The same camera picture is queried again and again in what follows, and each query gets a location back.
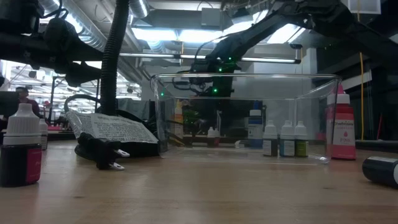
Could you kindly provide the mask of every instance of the clear plastic container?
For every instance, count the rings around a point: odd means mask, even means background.
[[[151,85],[156,97],[160,155],[207,161],[326,164],[330,160],[326,143],[333,137],[326,136],[327,128],[333,130],[333,125],[326,125],[327,97],[335,99],[340,81],[335,75],[156,75]],[[278,141],[286,121],[293,127],[303,121],[308,157],[280,157],[279,153],[267,157],[263,148],[253,147],[248,120],[254,107],[262,111],[263,122],[258,124],[263,125],[262,131],[267,121],[273,120]],[[178,122],[181,110],[183,123]],[[210,127],[220,132],[218,147],[208,145]]]

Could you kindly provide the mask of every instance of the person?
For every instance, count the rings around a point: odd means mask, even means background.
[[[35,100],[28,99],[29,91],[26,87],[17,87],[16,92],[19,93],[19,103],[30,103],[32,105],[33,113],[40,117],[39,104]]]

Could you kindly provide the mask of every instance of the pink bottle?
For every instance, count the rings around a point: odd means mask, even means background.
[[[349,105],[349,95],[343,91],[340,84],[337,92],[335,129],[333,131],[334,97],[334,95],[328,96],[328,108],[326,109],[326,151],[332,159],[355,160],[354,109]]]

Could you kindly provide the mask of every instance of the instruction sheet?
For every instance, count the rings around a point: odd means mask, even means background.
[[[76,138],[88,133],[95,138],[120,142],[157,143],[157,138],[140,122],[104,114],[67,112],[67,118]]]

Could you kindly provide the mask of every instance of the wooden table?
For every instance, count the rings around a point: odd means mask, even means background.
[[[328,166],[119,161],[100,171],[51,142],[38,184],[0,189],[0,223],[398,223],[398,190],[372,184],[361,164]]]

